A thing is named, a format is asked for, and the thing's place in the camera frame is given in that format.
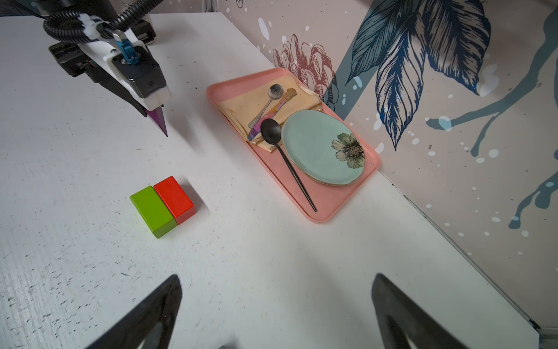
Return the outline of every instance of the black spoon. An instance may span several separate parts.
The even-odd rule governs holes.
[[[291,170],[292,176],[295,178],[296,183],[300,187],[300,190],[302,190],[302,192],[304,193],[304,196],[312,206],[312,209],[314,209],[314,212],[317,212],[318,210],[314,206],[312,199],[310,199],[310,196],[308,195],[306,188],[304,188],[304,185],[300,181],[299,175],[296,174],[295,169],[292,167],[291,162],[288,160],[287,156],[283,152],[283,149],[279,147],[279,142],[281,141],[281,126],[279,126],[277,121],[273,119],[265,119],[260,124],[260,131],[262,132],[263,140],[265,140],[269,144],[275,145],[275,148],[279,149],[281,156],[283,156],[283,160],[287,164],[288,169]]]

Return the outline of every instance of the iridescent butter knife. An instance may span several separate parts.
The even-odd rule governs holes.
[[[250,130],[250,133],[248,134],[248,141],[252,141],[260,132],[260,125],[262,124],[262,121],[264,121],[265,119],[272,119],[277,112],[279,111],[279,109],[281,109],[281,107],[287,103],[288,101],[291,100],[292,97],[296,96],[296,90],[293,88],[290,88],[287,90],[287,92],[285,93],[285,95],[281,98],[281,100],[275,104],[275,106],[273,108],[271,108],[270,111],[267,112],[267,114],[265,114],[257,123],[256,125]]]

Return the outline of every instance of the flower on plate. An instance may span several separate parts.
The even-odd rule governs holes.
[[[273,63],[294,74],[310,90],[320,95],[327,105],[337,103],[339,90],[335,72],[331,66],[331,59],[325,53],[323,46],[310,47],[305,42],[299,45],[299,38],[293,34],[290,42],[283,43],[281,54],[273,49]]]
[[[331,147],[338,150],[335,157],[346,161],[351,169],[359,169],[364,166],[364,151],[354,134],[341,133],[337,135],[338,140],[331,142]]]

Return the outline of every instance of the red flower illustration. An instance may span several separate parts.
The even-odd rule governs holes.
[[[310,90],[319,94],[320,98],[330,107],[337,103],[339,90],[335,72],[331,66],[331,59],[325,53],[323,46],[310,47],[305,42],[299,46],[299,38],[293,34],[290,42],[283,43],[281,55],[276,49],[273,49],[273,63],[275,66],[293,73]]]

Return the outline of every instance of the cloth napkin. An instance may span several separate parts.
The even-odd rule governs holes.
[[[249,92],[217,104],[217,108],[219,108],[221,113],[226,116],[235,130],[237,130],[247,142],[248,134],[250,133],[248,124],[258,115],[263,106],[266,105],[269,100],[268,91],[273,84],[281,85],[284,92],[289,88],[293,88],[297,92],[297,95],[285,103],[273,118],[279,125],[282,125],[293,113],[300,110],[315,108],[321,103],[321,99],[316,93],[310,91],[306,86],[299,85],[292,76],[285,75]],[[278,99],[272,101],[263,114],[265,115],[278,101]],[[273,145],[263,140],[261,133],[258,133],[251,143],[257,144],[259,147],[269,152],[275,148]]]

